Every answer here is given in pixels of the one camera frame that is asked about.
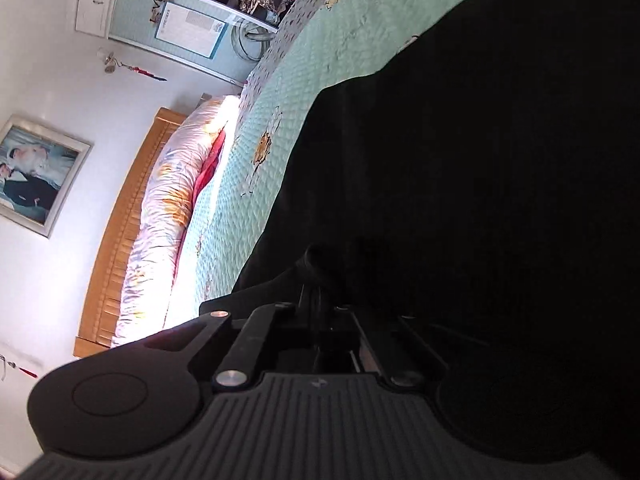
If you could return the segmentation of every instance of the white wall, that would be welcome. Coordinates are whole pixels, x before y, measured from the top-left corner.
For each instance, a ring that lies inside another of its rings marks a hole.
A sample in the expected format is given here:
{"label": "white wall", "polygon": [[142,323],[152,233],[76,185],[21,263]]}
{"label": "white wall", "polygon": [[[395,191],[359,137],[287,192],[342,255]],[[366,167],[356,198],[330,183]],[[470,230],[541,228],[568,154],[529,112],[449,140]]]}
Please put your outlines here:
{"label": "white wall", "polygon": [[[17,113],[94,145],[50,239],[0,217],[0,342],[41,361],[43,370],[72,359],[98,245],[158,108],[189,112],[203,92],[239,91],[176,62],[73,32],[72,1],[0,0],[0,123]],[[105,74],[100,46],[169,81],[124,69]],[[16,377],[0,383],[0,466],[12,471],[38,449],[25,413],[33,381]]]}

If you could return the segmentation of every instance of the ribbed gray surface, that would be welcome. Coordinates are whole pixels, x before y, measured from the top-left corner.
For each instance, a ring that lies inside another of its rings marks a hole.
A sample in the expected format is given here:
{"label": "ribbed gray surface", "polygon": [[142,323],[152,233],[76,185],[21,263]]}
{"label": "ribbed gray surface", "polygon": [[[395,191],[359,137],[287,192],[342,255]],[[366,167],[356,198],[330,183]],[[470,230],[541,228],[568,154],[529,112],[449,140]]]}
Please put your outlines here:
{"label": "ribbed gray surface", "polygon": [[373,376],[268,374],[254,390],[223,394],[165,448],[117,462],[48,454],[24,480],[606,480],[596,457],[551,465],[490,458],[455,440],[417,396]]}

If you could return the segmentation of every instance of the headboard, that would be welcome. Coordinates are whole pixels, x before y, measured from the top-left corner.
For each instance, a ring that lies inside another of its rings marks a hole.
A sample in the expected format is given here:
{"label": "headboard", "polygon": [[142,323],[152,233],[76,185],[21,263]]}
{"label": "headboard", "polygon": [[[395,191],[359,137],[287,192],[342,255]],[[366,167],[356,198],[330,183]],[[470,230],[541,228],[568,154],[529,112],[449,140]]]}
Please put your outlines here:
{"label": "headboard", "polygon": [[162,147],[185,118],[160,108],[131,165],[95,260],[74,347],[76,357],[87,357],[111,347],[111,337],[120,315],[120,293],[129,253],[140,230],[146,183]]}

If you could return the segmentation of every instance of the black suit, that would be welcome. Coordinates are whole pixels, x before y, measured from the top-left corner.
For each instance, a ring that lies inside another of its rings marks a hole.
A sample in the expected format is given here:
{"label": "black suit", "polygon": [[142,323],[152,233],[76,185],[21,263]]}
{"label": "black suit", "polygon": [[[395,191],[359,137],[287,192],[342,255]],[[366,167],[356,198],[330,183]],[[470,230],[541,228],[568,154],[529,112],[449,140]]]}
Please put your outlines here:
{"label": "black suit", "polygon": [[25,207],[38,205],[47,211],[50,210],[54,200],[58,196],[58,190],[49,182],[37,176],[30,174],[23,175],[27,179],[24,182],[18,180],[5,181],[4,194],[18,205]]}

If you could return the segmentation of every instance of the framed wedding photo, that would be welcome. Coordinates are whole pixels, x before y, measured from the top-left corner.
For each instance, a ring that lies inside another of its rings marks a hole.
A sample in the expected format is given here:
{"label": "framed wedding photo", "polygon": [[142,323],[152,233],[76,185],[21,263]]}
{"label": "framed wedding photo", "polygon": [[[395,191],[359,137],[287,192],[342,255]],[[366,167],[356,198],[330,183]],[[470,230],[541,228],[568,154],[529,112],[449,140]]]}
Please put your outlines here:
{"label": "framed wedding photo", "polygon": [[49,238],[90,148],[12,116],[0,131],[0,214]]}

